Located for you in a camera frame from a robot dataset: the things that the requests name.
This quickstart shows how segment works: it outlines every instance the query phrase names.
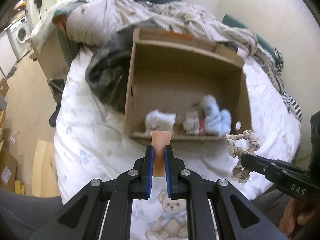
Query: open cardboard box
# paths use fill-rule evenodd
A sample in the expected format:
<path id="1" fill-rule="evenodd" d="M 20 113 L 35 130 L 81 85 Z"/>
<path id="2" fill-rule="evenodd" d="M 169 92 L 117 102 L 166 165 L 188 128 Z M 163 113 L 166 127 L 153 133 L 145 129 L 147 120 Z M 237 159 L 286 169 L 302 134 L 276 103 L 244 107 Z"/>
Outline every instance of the open cardboard box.
<path id="1" fill-rule="evenodd" d="M 186 112 L 204 95 L 217 99 L 220 109 L 232 116 L 231 133 L 251 129 L 251 114 L 243 59 L 224 45 L 189 34 L 137 28 L 133 35 L 124 132 L 133 138 L 145 135 L 144 120 L 155 109 L 176 113 L 172 140 L 216 140 L 217 136 L 181 134 Z M 241 123 L 240 130 L 235 124 Z"/>

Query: black and white striped fabric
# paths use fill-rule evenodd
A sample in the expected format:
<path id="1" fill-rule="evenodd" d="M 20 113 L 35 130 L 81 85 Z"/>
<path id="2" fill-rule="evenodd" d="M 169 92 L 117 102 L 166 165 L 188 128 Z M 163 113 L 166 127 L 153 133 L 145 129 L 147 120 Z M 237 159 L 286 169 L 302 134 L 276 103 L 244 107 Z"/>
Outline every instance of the black and white striped fabric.
<path id="1" fill-rule="evenodd" d="M 262 69 L 267 73 L 271 83 L 279 91 L 284 104 L 287 106 L 288 112 L 292 113 L 297 120 L 301 122 L 302 112 L 299 104 L 284 88 L 284 83 L 281 79 L 281 72 L 283 68 L 282 54 L 275 48 L 276 61 L 272 62 L 272 60 L 270 60 L 271 57 L 268 58 L 266 54 L 259 52 L 260 50 L 257 50 L 253 55 L 254 59 L 261 65 Z"/>

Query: wooden plank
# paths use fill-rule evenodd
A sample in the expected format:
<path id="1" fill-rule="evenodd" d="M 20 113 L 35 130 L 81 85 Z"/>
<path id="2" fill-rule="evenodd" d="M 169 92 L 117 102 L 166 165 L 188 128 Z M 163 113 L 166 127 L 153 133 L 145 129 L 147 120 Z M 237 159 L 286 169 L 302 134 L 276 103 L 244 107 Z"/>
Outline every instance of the wooden plank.
<path id="1" fill-rule="evenodd" d="M 38 140 L 32 172 L 32 194 L 37 197 L 59 196 L 54 145 Z"/>

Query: silver bolt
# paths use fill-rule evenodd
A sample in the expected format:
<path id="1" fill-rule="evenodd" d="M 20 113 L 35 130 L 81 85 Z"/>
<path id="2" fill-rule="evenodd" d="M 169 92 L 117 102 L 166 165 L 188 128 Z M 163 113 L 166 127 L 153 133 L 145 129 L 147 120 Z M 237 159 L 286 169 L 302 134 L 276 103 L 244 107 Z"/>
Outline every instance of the silver bolt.
<path id="1" fill-rule="evenodd" d="M 226 185 L 228 185 L 228 181 L 226 179 L 219 179 L 219 185 L 226 186 Z"/>
<path id="2" fill-rule="evenodd" d="M 191 171 L 187 170 L 187 169 L 184 169 L 182 171 L 180 171 L 181 175 L 183 176 L 189 176 L 191 174 Z"/>
<path id="3" fill-rule="evenodd" d="M 100 185 L 100 180 L 99 179 L 93 179 L 90 181 L 91 186 L 97 187 Z"/>
<path id="4" fill-rule="evenodd" d="M 137 170 L 129 170 L 128 173 L 130 176 L 136 176 L 139 172 Z"/>

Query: green cushion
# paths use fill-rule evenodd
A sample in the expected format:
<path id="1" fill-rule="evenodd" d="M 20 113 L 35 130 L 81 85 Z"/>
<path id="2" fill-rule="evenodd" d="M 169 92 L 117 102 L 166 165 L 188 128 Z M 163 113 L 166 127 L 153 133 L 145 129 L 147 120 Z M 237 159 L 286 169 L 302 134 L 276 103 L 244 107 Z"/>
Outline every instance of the green cushion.
<path id="1" fill-rule="evenodd" d="M 228 25 L 230 27 L 238 27 L 238 28 L 244 28 L 247 29 L 248 27 L 246 25 L 244 25 L 242 22 L 240 22 L 239 20 L 233 18 L 231 15 L 226 14 L 222 20 L 222 23 L 225 25 Z M 258 43 L 266 50 L 268 51 L 272 57 L 277 60 L 276 55 L 275 55 L 275 49 L 274 47 L 270 46 L 269 43 L 267 43 L 265 41 L 265 39 L 263 39 L 259 34 L 257 35 L 257 39 L 258 39 Z"/>

